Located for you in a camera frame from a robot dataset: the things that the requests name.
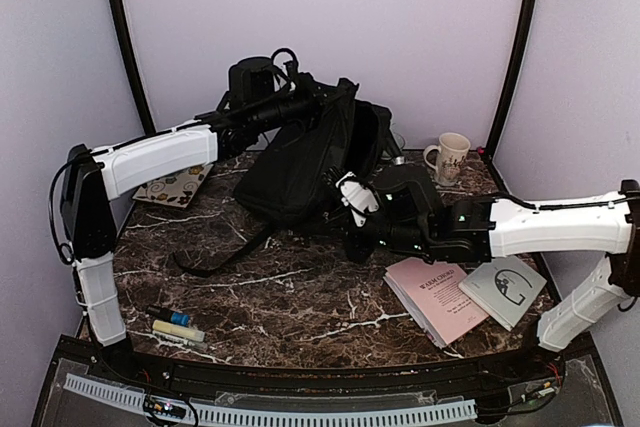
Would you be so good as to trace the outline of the black student bag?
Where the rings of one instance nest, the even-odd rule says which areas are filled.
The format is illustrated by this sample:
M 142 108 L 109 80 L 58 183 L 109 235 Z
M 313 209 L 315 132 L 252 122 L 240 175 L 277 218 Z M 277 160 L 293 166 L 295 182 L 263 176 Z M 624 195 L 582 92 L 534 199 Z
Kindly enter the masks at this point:
M 277 131 L 233 190 L 234 199 L 265 226 L 219 269 L 230 268 L 280 230 L 305 227 L 325 211 L 336 212 L 328 171 L 369 179 L 381 153 L 398 147 L 389 108 L 357 99 L 358 87 L 348 79 L 335 86 L 343 87 L 345 96 L 322 112 L 288 112 L 289 92 L 208 115 L 221 130 L 222 160 L 243 153 L 258 134 Z

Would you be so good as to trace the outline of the pink Warm Chord book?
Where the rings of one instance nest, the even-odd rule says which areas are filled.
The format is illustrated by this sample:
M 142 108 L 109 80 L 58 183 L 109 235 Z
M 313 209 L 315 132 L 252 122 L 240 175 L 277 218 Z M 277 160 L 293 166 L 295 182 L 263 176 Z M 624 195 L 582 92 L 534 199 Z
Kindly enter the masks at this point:
M 407 258 L 389 266 L 384 280 L 434 345 L 444 349 L 489 317 L 459 288 L 466 277 L 457 264 Z

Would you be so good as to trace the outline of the grey book with G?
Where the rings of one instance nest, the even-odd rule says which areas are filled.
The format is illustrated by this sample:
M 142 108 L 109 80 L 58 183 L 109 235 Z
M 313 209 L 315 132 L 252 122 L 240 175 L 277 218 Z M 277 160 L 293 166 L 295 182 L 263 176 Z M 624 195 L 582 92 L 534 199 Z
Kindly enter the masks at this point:
M 546 279 L 518 257 L 481 264 L 458 287 L 504 329 L 511 331 L 546 286 Z

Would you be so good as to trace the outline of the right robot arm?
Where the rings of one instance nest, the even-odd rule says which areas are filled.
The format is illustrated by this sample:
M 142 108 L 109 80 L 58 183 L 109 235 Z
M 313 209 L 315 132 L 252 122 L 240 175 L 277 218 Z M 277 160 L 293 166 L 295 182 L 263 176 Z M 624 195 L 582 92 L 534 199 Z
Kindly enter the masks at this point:
M 352 255 L 376 248 L 427 263 L 481 263 L 536 252 L 598 251 L 602 257 L 567 299 L 543 313 L 533 338 L 510 360 L 521 381 L 534 379 L 549 352 L 564 350 L 613 307 L 639 297 L 639 185 L 583 199 L 529 202 L 505 192 L 446 206 L 431 180 L 409 165 L 368 183 L 331 168 L 323 175 L 351 211 Z

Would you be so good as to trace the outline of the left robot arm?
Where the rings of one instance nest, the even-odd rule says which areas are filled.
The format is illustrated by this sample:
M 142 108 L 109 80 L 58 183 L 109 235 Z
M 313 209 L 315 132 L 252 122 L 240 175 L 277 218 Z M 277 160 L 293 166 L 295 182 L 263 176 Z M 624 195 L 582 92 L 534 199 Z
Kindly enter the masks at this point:
M 64 229 L 54 242 L 72 267 L 101 364 L 120 383 L 141 374 L 140 359 L 119 345 L 127 338 L 113 276 L 118 237 L 111 203 L 144 183 L 243 153 L 258 137 L 290 124 L 310 127 L 325 113 L 335 87 L 298 73 L 292 62 L 231 81 L 215 110 L 180 125 L 113 146 L 73 147 L 50 192 L 60 196 Z

